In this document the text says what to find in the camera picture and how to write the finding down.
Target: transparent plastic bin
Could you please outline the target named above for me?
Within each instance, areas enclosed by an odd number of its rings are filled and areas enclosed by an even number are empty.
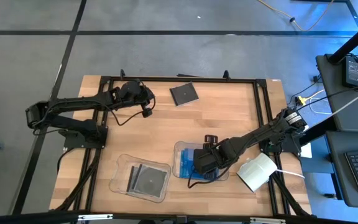
[[[110,180],[113,192],[160,203],[165,198],[171,167],[122,154]]]
[[[202,149],[203,145],[202,144],[195,144],[195,143],[187,143],[187,142],[184,142],[184,141],[178,141],[173,148],[174,149],[173,149],[172,174],[175,177],[184,178],[184,177],[180,176],[181,152],[183,150],[185,150],[185,149],[192,149],[192,150],[194,150],[194,149]],[[224,171],[224,169],[219,169],[218,170],[218,175],[220,175],[223,171]],[[227,180],[227,178],[229,178],[229,172],[225,173],[218,180],[224,181],[224,180]],[[194,176],[192,176],[191,179],[204,180],[204,179],[196,178]]]

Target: wooden tabletop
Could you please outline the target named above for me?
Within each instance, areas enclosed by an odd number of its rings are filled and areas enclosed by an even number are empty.
[[[100,76],[84,76],[79,96],[97,94]],[[259,155],[258,145],[248,148],[229,170],[226,181],[187,187],[187,179],[170,176],[165,200],[154,203],[140,198],[112,192],[109,182],[115,173],[116,160],[121,154],[141,159],[173,164],[173,146],[178,141],[203,143],[205,134],[219,136],[219,139],[242,136],[259,127],[255,98],[251,84],[244,83],[197,83],[195,89],[198,101],[176,107],[169,88],[182,82],[144,82],[155,94],[157,103],[153,115],[136,116],[123,126],[118,126],[111,114],[106,147],[102,150],[96,186],[92,201],[92,212],[150,213],[187,215],[272,215],[269,188],[267,184],[252,193],[237,177],[236,172],[247,158]],[[114,82],[121,86],[123,82]],[[273,116],[286,107],[280,80],[267,80]],[[262,89],[260,100],[264,112]],[[140,106],[121,109],[116,112],[120,122],[140,111]],[[93,111],[76,111],[75,119],[90,119]],[[84,149],[75,149],[63,159],[53,191],[50,208],[56,208],[70,194],[80,175]],[[282,153],[284,170],[301,174],[299,160],[292,154]],[[305,181],[294,175],[284,174],[285,183],[296,201],[307,212],[311,212]],[[278,210],[283,213],[282,200],[275,186]],[[85,207],[85,193],[81,208]]]

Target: floor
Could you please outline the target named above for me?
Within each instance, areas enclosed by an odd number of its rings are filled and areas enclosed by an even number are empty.
[[[270,4],[309,27],[326,3],[281,0]],[[81,0],[0,0],[0,30],[71,30]],[[358,13],[358,0],[352,0]],[[294,27],[259,2],[245,0],[89,0],[79,30],[286,30]],[[343,3],[334,3],[313,30],[357,30]],[[24,109],[47,100],[68,43],[67,35],[0,35],[0,215],[11,210],[34,137]],[[75,97],[83,75],[175,76],[178,73],[233,78],[279,78],[287,101],[318,75],[314,58],[335,52],[349,39],[317,36],[81,35],[75,38],[58,96]],[[304,95],[322,89],[317,84]],[[326,103],[315,111],[329,111]],[[301,111],[309,125],[327,115]],[[24,213],[45,212],[56,178],[63,138],[49,134],[30,186]],[[358,221],[358,208],[326,199],[329,175],[305,174],[313,214]]]

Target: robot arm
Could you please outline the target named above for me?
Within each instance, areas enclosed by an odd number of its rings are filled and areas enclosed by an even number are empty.
[[[59,116],[60,113],[79,110],[111,111],[140,105],[143,117],[152,114],[146,106],[154,99],[154,94],[140,80],[129,81],[121,88],[116,87],[91,97],[64,98],[54,101],[40,101],[25,110],[27,125],[38,130],[46,127],[62,128],[59,133],[66,137],[64,147],[102,148],[107,137],[107,127],[96,121],[78,121]]]
[[[269,140],[270,145],[279,145],[285,139],[286,134],[301,133],[305,126],[306,122],[296,110],[286,108],[269,124],[242,137],[225,139],[217,144],[214,143],[217,142],[218,137],[206,138],[211,141],[205,143],[203,149],[194,150],[195,171],[200,175],[205,175],[216,168],[229,167],[237,162],[248,147],[266,140]]]

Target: yellow cable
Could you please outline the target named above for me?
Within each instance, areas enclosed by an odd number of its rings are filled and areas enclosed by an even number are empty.
[[[281,10],[278,10],[278,9],[275,9],[275,8],[273,8],[272,6],[269,6],[266,2],[263,2],[262,0],[258,0],[258,2],[264,4],[266,7],[268,7],[269,9],[271,9],[271,10],[273,10],[273,11],[279,12],[279,13],[283,14],[284,16],[287,16],[287,17],[290,18],[290,19],[293,18],[292,16],[288,15],[288,14],[285,13],[285,12],[283,12],[283,11],[281,11]],[[309,29],[302,29],[302,27],[300,27],[300,26],[298,25],[298,23],[296,23],[296,21],[293,21],[293,23],[294,23],[294,24],[297,26],[297,28],[298,28],[299,30],[301,30],[301,31],[309,31],[309,30],[313,29],[313,28],[317,25],[317,23],[321,20],[321,18],[323,18],[323,16],[328,12],[328,9],[329,9],[329,7],[333,4],[333,2],[334,2],[334,0],[331,0],[331,2],[328,4],[326,10],[325,10],[325,11],[323,12],[323,14],[320,16],[320,18],[318,18],[318,20],[317,20]]]

